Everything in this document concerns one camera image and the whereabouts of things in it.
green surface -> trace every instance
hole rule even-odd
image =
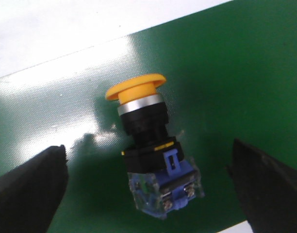
[[[120,150],[122,80],[162,73],[169,133],[206,197],[161,221],[135,210]],[[49,232],[213,233],[245,219],[225,166],[235,137],[297,169],[297,1],[232,1],[0,78],[0,175],[65,144],[69,185]]]

silver metal ring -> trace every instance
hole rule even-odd
[[[119,115],[123,115],[125,113],[161,102],[164,102],[163,96],[161,94],[156,94],[125,103],[119,106],[117,110]]]

